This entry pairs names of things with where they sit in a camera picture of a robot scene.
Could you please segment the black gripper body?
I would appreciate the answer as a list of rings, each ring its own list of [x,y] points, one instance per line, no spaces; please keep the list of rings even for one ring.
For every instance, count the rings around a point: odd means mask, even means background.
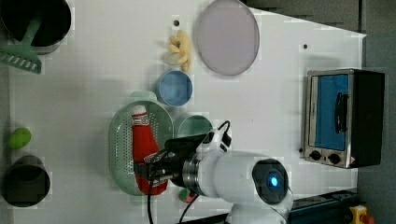
[[[169,150],[169,154],[164,160],[164,170],[176,186],[187,187],[187,175],[191,168],[191,161],[196,153],[196,148],[201,145],[204,139],[204,134],[198,134],[169,139],[165,142],[165,148]]]

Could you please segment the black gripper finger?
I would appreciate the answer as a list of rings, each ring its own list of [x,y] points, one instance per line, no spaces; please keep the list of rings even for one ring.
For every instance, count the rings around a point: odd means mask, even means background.
[[[152,162],[140,162],[134,165],[134,172],[141,178],[154,184],[174,178],[172,159],[168,156],[155,159]]]

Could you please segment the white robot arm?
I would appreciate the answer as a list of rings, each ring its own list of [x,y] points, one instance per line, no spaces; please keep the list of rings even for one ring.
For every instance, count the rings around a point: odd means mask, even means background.
[[[293,204],[280,161],[231,150],[218,133],[169,139],[160,152],[135,161],[134,172],[148,182],[170,180],[198,196],[230,203],[228,224],[287,224]]]

